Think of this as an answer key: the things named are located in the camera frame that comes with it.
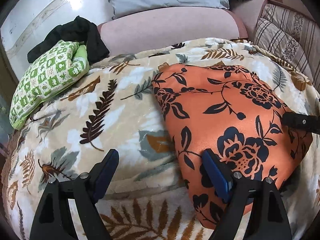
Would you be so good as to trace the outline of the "orange black floral garment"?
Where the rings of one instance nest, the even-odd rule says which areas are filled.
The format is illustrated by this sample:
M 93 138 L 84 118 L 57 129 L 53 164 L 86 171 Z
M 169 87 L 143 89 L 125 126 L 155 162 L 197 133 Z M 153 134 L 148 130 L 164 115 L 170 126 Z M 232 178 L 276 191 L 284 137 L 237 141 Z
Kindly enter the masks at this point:
M 153 77 L 152 86 L 205 228 L 216 227 L 226 204 L 205 171 L 204 150 L 210 148 L 233 172 L 270 177 L 280 187 L 312 143 L 311 133 L 281 124 L 289 108 L 244 66 L 173 64 Z

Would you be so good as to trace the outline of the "striped beige cushion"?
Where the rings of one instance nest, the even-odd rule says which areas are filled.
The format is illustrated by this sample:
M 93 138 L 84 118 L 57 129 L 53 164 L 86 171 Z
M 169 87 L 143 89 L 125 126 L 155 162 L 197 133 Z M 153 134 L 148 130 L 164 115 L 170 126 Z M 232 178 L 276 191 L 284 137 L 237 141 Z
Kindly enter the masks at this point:
M 306 75 L 319 90 L 319 27 L 304 15 L 267 4 L 253 42 Z

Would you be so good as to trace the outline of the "beige leaf print blanket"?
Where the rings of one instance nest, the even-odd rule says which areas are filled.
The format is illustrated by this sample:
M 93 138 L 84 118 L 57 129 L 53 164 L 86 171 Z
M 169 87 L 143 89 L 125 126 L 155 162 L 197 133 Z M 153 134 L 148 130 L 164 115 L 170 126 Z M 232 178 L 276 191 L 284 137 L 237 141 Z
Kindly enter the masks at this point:
M 110 149 L 119 164 L 97 211 L 114 239 L 208 239 L 153 92 L 152 80 L 173 64 L 240 65 L 269 85 L 293 111 L 319 115 L 319 92 L 291 64 L 248 41 L 201 38 L 181 45 L 118 55 L 89 68 L 46 102 L 19 132 L 3 170 L 4 210 L 17 237 L 29 239 L 50 178 L 89 172 Z M 278 187 L 293 239 L 319 217 L 319 135 Z

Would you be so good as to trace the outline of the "green white patterned pillow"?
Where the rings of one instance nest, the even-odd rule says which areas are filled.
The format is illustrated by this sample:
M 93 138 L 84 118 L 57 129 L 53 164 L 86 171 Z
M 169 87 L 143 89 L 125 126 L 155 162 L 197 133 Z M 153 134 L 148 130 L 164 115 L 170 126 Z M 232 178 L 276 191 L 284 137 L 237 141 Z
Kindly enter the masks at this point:
M 19 130 L 43 102 L 61 93 L 89 71 L 87 48 L 60 40 L 27 69 L 12 97 L 9 121 Z

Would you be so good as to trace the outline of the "black garment on pillow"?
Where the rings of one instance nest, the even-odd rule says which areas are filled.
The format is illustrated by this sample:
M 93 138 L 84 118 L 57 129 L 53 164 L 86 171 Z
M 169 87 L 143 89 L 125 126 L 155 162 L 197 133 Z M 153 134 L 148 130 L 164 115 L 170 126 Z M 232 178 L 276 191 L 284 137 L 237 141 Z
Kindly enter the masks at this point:
M 97 25 L 77 16 L 73 21 L 57 25 L 52 29 L 41 43 L 28 52 L 28 62 L 33 63 L 42 54 L 52 49 L 60 40 L 83 43 L 87 48 L 89 64 L 97 63 L 110 54 L 101 39 Z

